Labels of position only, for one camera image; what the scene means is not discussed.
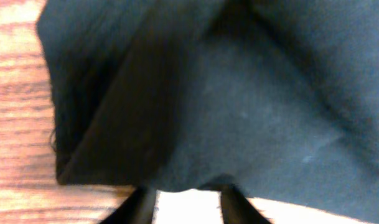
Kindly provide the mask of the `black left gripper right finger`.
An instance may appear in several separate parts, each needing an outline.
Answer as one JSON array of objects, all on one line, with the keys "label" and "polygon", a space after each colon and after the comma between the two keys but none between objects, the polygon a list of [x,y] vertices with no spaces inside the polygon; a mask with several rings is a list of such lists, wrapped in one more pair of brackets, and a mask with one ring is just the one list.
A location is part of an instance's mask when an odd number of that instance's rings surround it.
[{"label": "black left gripper right finger", "polygon": [[223,185],[220,205],[224,224],[271,224],[234,185]]}]

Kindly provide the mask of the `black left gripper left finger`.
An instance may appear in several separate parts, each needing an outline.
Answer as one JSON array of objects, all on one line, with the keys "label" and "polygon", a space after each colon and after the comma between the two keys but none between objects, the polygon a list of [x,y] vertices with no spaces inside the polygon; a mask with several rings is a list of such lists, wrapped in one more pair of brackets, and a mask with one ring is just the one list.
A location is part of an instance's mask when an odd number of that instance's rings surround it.
[{"label": "black left gripper left finger", "polygon": [[157,190],[137,188],[100,224],[152,224]]}]

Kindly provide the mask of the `black t-shirt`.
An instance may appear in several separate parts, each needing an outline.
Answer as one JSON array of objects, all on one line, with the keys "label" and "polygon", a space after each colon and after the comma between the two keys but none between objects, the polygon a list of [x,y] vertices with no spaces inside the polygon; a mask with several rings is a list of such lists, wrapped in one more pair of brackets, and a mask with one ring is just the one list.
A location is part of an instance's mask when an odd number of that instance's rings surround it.
[{"label": "black t-shirt", "polygon": [[379,223],[379,0],[52,0],[37,34],[59,184]]}]

